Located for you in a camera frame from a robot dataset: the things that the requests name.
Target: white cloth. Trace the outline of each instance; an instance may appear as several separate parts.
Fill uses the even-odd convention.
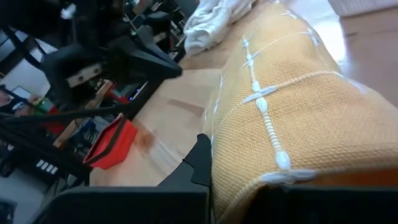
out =
[[[185,51],[193,55],[220,43],[229,25],[252,9],[256,0],[201,0],[184,27]]]

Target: tan fabric cover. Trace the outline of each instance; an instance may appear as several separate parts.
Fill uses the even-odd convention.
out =
[[[312,28],[283,13],[282,4],[270,4],[245,33],[245,37],[253,34],[249,40],[252,54],[266,47],[254,59],[261,87],[311,72],[340,72],[322,43],[315,45],[310,35],[295,34]],[[267,184],[258,177],[280,171],[255,101],[241,103],[253,94],[249,69],[242,68],[245,62],[246,50],[239,42],[223,69],[221,91],[213,91],[205,112],[204,133],[213,136],[218,222],[238,222],[256,190]],[[265,98],[292,169],[313,169],[319,177],[398,165],[398,111],[374,90],[330,73]]]

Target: red box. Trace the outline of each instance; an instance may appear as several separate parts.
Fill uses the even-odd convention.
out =
[[[102,130],[87,154],[84,164],[109,169],[127,157],[137,129],[125,117],[116,118]]]

